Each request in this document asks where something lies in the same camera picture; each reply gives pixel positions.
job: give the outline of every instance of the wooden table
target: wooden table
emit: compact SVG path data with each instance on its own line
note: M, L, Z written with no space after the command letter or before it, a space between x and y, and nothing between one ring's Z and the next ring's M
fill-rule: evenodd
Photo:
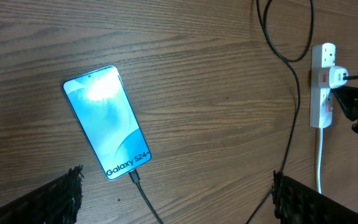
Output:
M315 9L312 45L334 42L336 63L358 74L358 1L316 0ZM299 56L309 25L308 1L272 3L268 29L287 57ZM301 110L285 173L313 187L310 60L293 64ZM282 162L296 101L253 0L0 1L0 206L83 164L78 223L156 223L128 176L106 180L60 89L110 64L152 151L139 174L162 220L244 223ZM322 181L325 195L357 211L351 124L335 105ZM279 223L271 198L252 223Z

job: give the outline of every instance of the white plug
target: white plug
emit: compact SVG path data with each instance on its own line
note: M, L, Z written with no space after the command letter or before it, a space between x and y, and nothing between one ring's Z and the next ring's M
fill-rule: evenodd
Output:
M334 44L315 45L311 53L310 126L326 128L333 121L332 88L346 84L345 68L335 66Z
M338 88L346 84L347 80L343 77L347 76L346 68L340 66L332 66L327 68L316 68L318 70L318 86L320 88Z

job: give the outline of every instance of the wood grain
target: wood grain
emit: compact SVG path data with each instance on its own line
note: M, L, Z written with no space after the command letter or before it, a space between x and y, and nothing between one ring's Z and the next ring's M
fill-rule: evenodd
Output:
M336 63L358 74L358 1L316 1L315 10L312 44L334 42ZM295 58L309 1L275 0L269 13L277 49ZM310 60L293 64L301 110L285 173L312 187ZM162 220L244 223L281 164L296 101L253 0L0 1L0 206L83 164L78 223L156 223L127 176L106 180L60 89L110 64L152 151L139 174ZM351 124L336 110L325 130L323 191L357 211ZM253 223L279 223L271 199Z

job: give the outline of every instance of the extension socket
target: extension socket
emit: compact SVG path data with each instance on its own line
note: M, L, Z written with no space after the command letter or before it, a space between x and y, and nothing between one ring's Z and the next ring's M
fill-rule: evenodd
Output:
M326 128L333 121L332 88L346 84L345 68L335 66L334 44L315 45L311 52L310 126Z

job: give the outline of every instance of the smartphone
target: smartphone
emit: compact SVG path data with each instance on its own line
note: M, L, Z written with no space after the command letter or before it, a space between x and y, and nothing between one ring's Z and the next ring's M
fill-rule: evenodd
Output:
M108 180L151 160L116 67L67 80L62 89Z

